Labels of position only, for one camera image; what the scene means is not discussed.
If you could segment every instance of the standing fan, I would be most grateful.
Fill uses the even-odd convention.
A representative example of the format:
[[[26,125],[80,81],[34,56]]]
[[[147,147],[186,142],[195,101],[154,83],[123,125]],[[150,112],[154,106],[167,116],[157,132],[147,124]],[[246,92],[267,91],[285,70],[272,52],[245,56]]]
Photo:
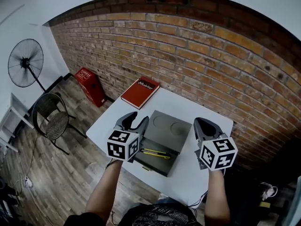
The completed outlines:
[[[8,74],[12,82],[19,87],[28,87],[38,80],[44,62],[41,45],[33,39],[19,42],[11,51],[8,59]]]

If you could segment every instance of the person's arm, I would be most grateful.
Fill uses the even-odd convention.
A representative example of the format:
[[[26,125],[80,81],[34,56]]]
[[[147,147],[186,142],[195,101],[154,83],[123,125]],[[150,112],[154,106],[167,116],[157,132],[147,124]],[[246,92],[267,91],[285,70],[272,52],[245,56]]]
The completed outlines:
[[[230,222],[230,210],[220,170],[209,170],[208,194],[205,204],[205,225],[222,226]]]
[[[105,224],[113,207],[122,162],[115,161],[108,166],[86,205],[86,212],[97,214]]]

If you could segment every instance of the wicker chair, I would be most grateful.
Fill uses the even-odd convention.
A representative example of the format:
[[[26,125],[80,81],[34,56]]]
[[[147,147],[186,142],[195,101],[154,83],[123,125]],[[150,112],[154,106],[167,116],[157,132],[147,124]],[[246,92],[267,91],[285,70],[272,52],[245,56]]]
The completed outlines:
[[[64,108],[64,111],[61,111],[58,108],[58,104],[61,104]],[[45,132],[41,130],[38,125],[38,114],[40,114],[46,121],[48,121],[45,126]],[[82,134],[79,130],[77,130],[74,126],[69,123],[69,117],[75,118],[71,116],[67,112],[66,105],[59,93],[46,93],[42,95],[37,102],[35,103],[32,111],[32,123],[35,129],[44,137],[48,138],[51,143],[62,152],[69,155],[62,148],[58,147],[55,142],[56,140],[65,132],[67,127],[74,129],[84,138],[87,138],[84,134]]]

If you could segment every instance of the brick arch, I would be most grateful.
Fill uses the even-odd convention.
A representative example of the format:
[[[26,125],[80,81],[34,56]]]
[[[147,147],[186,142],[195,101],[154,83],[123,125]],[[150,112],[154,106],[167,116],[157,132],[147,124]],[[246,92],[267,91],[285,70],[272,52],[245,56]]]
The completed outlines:
[[[269,161],[301,129],[300,42],[228,0],[97,0],[49,22],[70,71],[116,99],[146,75],[235,122],[238,161]]]

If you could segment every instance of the book cover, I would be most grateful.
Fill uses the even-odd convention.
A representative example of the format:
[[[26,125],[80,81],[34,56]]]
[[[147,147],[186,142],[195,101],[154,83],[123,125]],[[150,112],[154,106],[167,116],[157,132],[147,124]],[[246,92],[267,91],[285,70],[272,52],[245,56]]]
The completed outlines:
[[[147,78],[137,79],[122,95],[121,99],[140,109],[146,101],[159,89],[160,84]]]

